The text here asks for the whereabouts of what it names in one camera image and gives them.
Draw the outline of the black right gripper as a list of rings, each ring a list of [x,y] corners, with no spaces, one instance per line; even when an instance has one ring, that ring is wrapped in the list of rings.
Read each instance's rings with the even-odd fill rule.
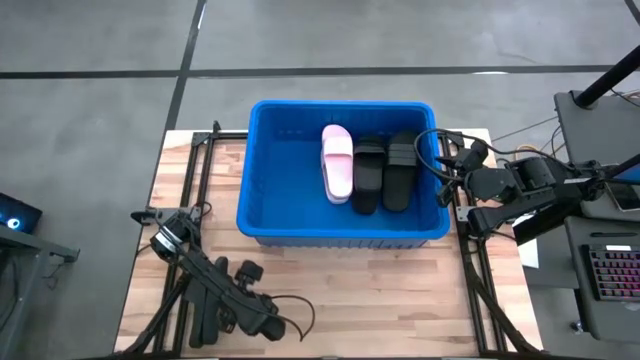
[[[460,157],[438,157],[437,161],[448,168],[465,169],[466,159]],[[510,201],[517,193],[517,182],[511,171],[504,168],[481,168],[466,177],[466,189],[474,198],[486,201]],[[448,206],[454,197],[456,182],[448,181],[438,190],[438,204]]]

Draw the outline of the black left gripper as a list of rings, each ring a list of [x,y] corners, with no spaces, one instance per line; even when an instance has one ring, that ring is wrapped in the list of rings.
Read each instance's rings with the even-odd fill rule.
[[[233,309],[221,306],[218,310],[218,319],[220,332],[231,334],[235,330],[237,317]],[[279,308],[266,295],[248,297],[241,302],[238,324],[245,334],[263,335],[269,341],[281,340],[286,332],[286,324],[279,316]]]

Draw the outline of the pink rubber slide sandal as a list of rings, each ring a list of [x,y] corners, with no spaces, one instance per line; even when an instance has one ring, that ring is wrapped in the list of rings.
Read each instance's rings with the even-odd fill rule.
[[[326,164],[322,163],[321,169],[322,169],[322,175],[323,175],[324,190],[325,190],[325,194],[327,196],[327,199],[329,200],[330,203],[337,204],[336,199],[334,198],[334,196],[332,195],[332,193],[329,190]]]
[[[348,201],[353,189],[353,141],[340,125],[322,131],[321,165],[326,164],[329,190],[337,204]]]

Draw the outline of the blue plastic bin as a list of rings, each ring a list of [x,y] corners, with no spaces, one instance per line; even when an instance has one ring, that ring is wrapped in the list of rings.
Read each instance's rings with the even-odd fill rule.
[[[404,131],[420,134],[416,184],[402,212],[379,207],[372,215],[327,196],[321,133],[345,128],[354,139],[377,135],[384,145]],[[263,100],[250,114],[237,227],[263,246],[417,248],[444,237],[447,208],[438,205],[439,156],[432,109],[421,102]]]

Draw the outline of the black slanted bar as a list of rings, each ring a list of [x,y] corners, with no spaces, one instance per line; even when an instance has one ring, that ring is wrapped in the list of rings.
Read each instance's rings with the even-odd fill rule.
[[[622,165],[602,165],[588,161],[570,170],[552,163],[549,169],[554,183],[546,191],[553,201],[514,228],[516,238],[528,241],[560,226],[568,216],[597,220],[640,222],[640,210],[621,211],[610,196],[606,182],[610,179],[640,182],[639,167],[631,162]]]

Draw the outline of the white paper sheet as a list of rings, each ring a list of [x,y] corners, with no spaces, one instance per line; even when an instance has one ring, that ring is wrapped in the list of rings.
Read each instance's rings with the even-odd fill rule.
[[[523,267],[538,269],[539,255],[536,239],[527,241],[518,246],[518,253]]]

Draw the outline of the grey desk with pole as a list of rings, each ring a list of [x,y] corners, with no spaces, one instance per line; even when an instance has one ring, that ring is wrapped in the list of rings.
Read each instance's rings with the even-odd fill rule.
[[[572,162],[631,162],[640,168],[640,107],[603,96],[584,109],[575,104],[572,92],[557,93],[554,102]]]

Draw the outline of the tablet with dark screen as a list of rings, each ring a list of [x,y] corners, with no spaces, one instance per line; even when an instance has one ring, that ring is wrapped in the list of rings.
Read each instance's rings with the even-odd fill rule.
[[[640,210],[640,182],[610,179],[606,184],[610,196],[621,211]]]

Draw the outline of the black pole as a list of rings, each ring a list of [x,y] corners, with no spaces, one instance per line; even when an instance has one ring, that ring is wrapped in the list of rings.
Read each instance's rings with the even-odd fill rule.
[[[584,91],[573,95],[574,103],[583,109],[590,108],[605,93],[640,67],[640,45],[634,48],[611,69],[605,72]]]

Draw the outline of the backlit keyboard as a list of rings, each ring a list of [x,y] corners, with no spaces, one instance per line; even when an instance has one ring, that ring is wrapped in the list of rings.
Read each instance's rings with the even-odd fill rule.
[[[580,250],[597,300],[640,302],[640,246],[592,244]]]

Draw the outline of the grey desk with keyboard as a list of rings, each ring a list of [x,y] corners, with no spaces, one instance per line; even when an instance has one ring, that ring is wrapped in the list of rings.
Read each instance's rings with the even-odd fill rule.
[[[640,246],[640,223],[568,217],[564,226],[578,281],[580,326],[597,340],[640,344],[640,302],[597,300],[580,250],[592,244]]]

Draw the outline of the grey side cart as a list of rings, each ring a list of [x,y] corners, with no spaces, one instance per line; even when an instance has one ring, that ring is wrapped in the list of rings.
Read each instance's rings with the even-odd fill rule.
[[[10,276],[9,306],[0,315],[0,360],[10,360],[27,320],[37,282],[43,277],[51,256],[64,263],[78,259],[80,250],[0,226],[0,279]]]

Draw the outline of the black aluminium frame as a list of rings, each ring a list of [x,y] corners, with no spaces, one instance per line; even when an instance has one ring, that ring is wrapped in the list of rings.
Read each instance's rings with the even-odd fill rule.
[[[232,268],[264,268],[258,290],[291,319],[271,342],[240,331],[212,346],[188,344],[193,311],[178,304],[154,347],[187,358],[370,358],[473,356],[505,346],[486,307],[469,298],[468,252],[455,231],[414,249],[263,247],[236,225],[247,135],[242,130],[173,130],[165,135],[151,205],[193,204],[208,188],[202,242]]]

